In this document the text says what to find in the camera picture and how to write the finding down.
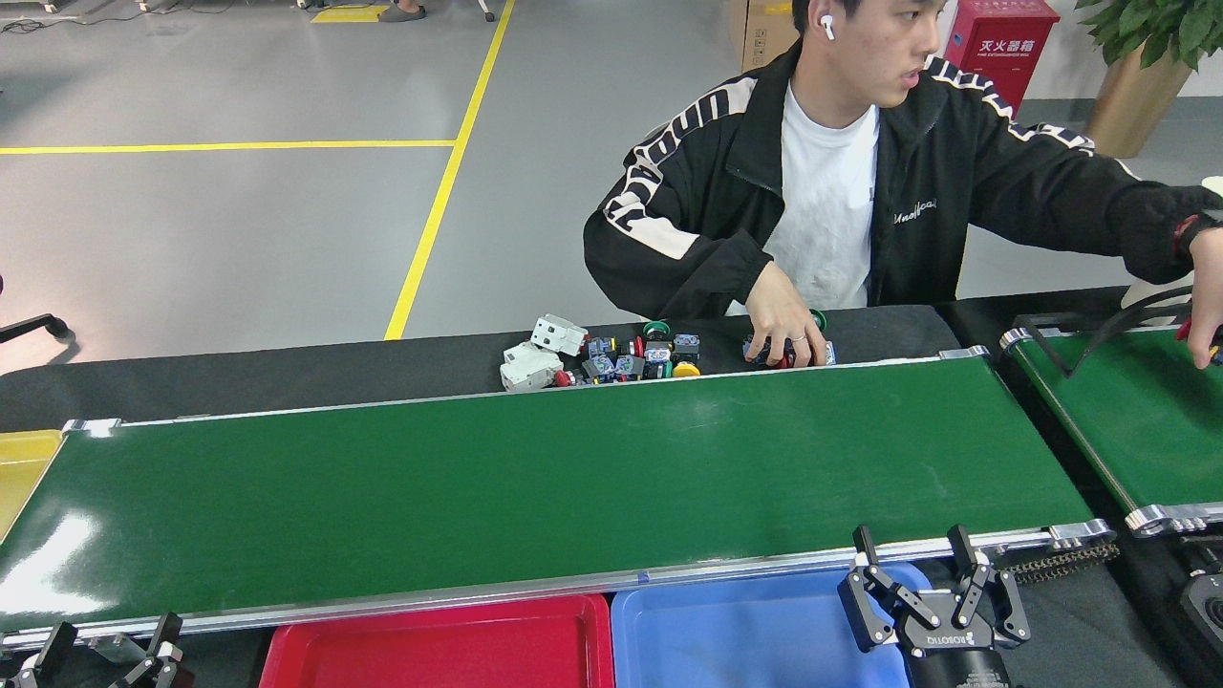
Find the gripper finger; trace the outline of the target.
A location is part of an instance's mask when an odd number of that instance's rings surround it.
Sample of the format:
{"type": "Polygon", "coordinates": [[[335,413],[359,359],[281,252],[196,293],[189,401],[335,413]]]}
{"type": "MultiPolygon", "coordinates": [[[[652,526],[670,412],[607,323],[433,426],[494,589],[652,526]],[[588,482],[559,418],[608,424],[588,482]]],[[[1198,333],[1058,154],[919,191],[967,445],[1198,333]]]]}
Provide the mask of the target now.
{"type": "Polygon", "coordinates": [[[40,653],[27,657],[13,678],[5,679],[5,687],[53,687],[57,671],[65,665],[75,646],[78,631],[66,621],[57,622],[49,632],[40,653]]]}
{"type": "Polygon", "coordinates": [[[144,657],[128,675],[114,679],[110,687],[192,687],[193,675],[181,662],[181,627],[179,613],[163,613],[144,657]]]}

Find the person's left hand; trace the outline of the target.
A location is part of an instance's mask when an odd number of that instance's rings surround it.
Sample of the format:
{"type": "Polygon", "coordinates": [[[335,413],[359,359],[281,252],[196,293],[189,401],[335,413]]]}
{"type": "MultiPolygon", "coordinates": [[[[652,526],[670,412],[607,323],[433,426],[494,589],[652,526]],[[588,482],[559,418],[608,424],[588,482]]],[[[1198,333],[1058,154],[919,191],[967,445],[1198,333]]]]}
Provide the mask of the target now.
{"type": "Polygon", "coordinates": [[[1188,349],[1197,370],[1210,367],[1214,332],[1222,326],[1222,227],[1202,230],[1189,244],[1195,284],[1188,349]]]}

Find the person's right hand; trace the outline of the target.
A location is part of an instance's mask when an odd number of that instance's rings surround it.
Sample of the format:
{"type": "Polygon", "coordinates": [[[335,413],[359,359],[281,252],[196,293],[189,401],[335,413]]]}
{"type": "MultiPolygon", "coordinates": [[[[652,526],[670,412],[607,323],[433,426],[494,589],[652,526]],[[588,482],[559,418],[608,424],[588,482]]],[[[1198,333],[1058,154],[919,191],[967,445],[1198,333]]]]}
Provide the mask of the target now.
{"type": "Polygon", "coordinates": [[[746,360],[755,360],[768,348],[767,364],[777,365],[789,343],[795,367],[826,367],[826,337],[806,302],[777,262],[767,263],[761,270],[745,301],[745,308],[753,328],[753,336],[745,353],[746,360]]]}

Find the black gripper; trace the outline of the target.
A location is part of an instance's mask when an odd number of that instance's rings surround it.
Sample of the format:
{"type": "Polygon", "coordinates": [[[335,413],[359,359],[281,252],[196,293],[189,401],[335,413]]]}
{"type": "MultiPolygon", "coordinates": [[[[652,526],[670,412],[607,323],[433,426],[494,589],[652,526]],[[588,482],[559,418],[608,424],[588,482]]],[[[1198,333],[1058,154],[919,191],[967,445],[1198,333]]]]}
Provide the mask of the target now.
{"type": "Polygon", "coordinates": [[[838,595],[860,653],[896,642],[912,687],[1011,687],[996,642],[1019,645],[1031,631],[1014,576],[996,569],[965,525],[948,530],[954,591],[910,591],[881,567],[868,525],[852,530],[855,556],[838,595]],[[993,627],[978,602],[993,609],[993,627]],[[940,624],[933,628],[933,615],[940,624]]]}

